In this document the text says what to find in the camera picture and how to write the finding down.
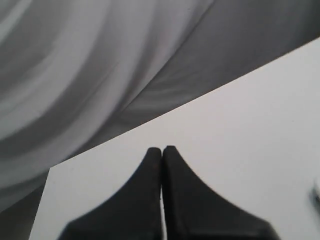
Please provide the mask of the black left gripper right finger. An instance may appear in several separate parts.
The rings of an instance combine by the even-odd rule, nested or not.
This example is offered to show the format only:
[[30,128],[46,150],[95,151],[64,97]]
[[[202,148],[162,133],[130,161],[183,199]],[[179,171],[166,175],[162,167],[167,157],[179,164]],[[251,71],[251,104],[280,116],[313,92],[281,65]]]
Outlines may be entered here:
[[162,155],[162,199],[169,240],[276,240],[272,225],[213,191],[175,146]]

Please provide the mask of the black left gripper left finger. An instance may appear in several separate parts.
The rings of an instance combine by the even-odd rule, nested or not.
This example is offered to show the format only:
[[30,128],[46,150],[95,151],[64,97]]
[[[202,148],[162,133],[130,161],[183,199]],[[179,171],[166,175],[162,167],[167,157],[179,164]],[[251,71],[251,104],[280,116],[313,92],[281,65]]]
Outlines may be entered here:
[[162,151],[151,147],[108,200],[69,222],[60,240],[161,240]]

